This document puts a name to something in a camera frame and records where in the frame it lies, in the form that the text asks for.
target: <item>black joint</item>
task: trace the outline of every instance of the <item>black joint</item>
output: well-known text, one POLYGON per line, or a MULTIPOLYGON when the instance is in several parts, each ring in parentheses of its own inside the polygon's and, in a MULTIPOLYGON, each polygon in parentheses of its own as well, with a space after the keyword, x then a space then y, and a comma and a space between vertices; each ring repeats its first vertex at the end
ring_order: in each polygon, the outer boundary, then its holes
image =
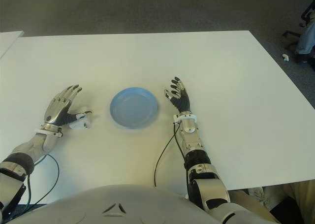
POLYGON ((19 176, 18 174, 14 173, 14 172, 12 172, 10 170, 7 170, 5 168, 1 168, 0 169, 0 173, 2 173, 4 175, 7 175, 9 177, 12 177, 12 178, 14 178, 14 179, 16 179, 18 181, 22 181, 22 182, 25 181, 25 178, 26 178, 26 174, 23 174, 22 176, 19 176))
POLYGON ((214 198, 214 199, 209 199, 208 201, 206 201, 206 204, 209 209, 217 208, 223 203, 227 203, 227 201, 223 198, 214 198))
POLYGON ((197 179, 218 179, 218 176, 213 172, 197 173, 195 169, 191 170, 189 174, 189 180, 197 179))
POLYGON ((203 209, 202 199, 199 190, 199 186, 196 181, 191 181, 188 185, 188 196, 189 200, 197 205, 199 208, 203 209))
POLYGON ((10 154, 5 160, 20 165, 26 171, 26 175, 30 175, 34 171, 33 159, 25 153, 13 153, 10 154))
POLYGON ((207 153, 203 150, 193 150, 186 154, 184 167, 188 171, 191 167, 203 163, 211 164, 207 153))
POLYGON ((19 191, 15 194, 15 196, 11 200, 11 202, 8 204, 8 206, 4 210, 2 210, 2 218, 3 219, 7 219, 9 217, 10 213, 12 213, 14 211, 14 209, 16 208, 18 203, 20 202, 21 197, 24 194, 25 190, 26 190, 26 187, 24 185, 22 185, 20 187, 19 191))

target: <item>white table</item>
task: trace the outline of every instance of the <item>white table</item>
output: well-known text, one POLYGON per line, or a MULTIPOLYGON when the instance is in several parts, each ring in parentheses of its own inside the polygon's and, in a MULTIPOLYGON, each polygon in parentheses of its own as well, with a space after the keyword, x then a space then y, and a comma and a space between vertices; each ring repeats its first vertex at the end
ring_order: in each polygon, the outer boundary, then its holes
POLYGON ((18 37, 24 34, 23 31, 13 32, 1 32, 0 33, 0 58, 6 53, 6 51, 12 46, 18 37))
MULTIPOLYGON (((188 89, 200 137, 229 190, 315 178, 315 110, 249 31, 22 37, 0 64, 1 160, 34 135, 64 87, 79 83, 73 108, 94 112, 91 129, 68 129, 53 151, 61 176, 42 203, 103 185, 152 186, 173 133, 177 111, 163 90, 174 76, 188 89), (121 129, 109 104, 133 86, 155 95, 158 116, 144 129, 121 129)), ((35 168, 33 203, 55 177, 49 158, 35 168)), ((157 185, 186 192, 174 143, 157 185)))

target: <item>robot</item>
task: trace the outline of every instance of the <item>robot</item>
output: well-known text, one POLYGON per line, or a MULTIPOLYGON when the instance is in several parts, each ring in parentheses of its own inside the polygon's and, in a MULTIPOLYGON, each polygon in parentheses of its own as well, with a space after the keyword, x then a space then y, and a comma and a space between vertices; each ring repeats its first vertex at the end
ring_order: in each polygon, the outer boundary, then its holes
MULTIPOLYGON (((179 145, 187 172, 189 199, 156 187, 104 186, 64 198, 12 219, 10 224, 270 224, 242 206, 231 203, 228 191, 198 136, 197 117, 190 110, 182 81, 172 80, 165 96, 178 109, 174 124, 183 139, 179 145)), ((70 86, 50 102, 44 125, 35 136, 13 149, 0 163, 0 219, 7 218, 19 203, 26 176, 34 164, 49 154, 62 137, 62 126, 87 116, 90 111, 68 113, 82 90, 70 86)))

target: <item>office chair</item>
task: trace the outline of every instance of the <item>office chair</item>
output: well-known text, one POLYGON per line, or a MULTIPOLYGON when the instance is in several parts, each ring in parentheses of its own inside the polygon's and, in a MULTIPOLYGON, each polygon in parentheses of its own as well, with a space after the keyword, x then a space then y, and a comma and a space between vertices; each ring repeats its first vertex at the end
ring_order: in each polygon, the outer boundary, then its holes
MULTIPOLYGON (((313 2, 306 8, 306 10, 302 13, 301 15, 301 18, 303 21, 305 21, 305 25, 303 25, 302 23, 300 23, 300 27, 305 27, 307 26, 307 24, 310 22, 310 9, 312 10, 315 10, 315 0, 313 0, 313 2)), ((287 37, 287 35, 290 34, 290 35, 293 35, 293 36, 296 36, 296 37, 300 37, 301 34, 300 33, 296 33, 296 32, 293 32, 293 31, 286 31, 282 34, 283 37, 287 37)), ((288 44, 285 49, 288 50, 290 49, 291 46, 293 45, 297 45, 299 41, 294 41, 290 44, 288 44)))

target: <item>blue plate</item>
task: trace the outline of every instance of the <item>blue plate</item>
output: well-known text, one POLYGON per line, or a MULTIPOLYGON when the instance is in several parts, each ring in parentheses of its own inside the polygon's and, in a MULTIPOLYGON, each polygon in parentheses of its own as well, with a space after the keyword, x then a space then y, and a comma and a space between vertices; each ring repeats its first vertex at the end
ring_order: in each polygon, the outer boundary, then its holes
POLYGON ((143 88, 128 88, 116 94, 110 103, 110 114, 119 125, 135 129, 144 127, 158 110, 152 93, 143 88))

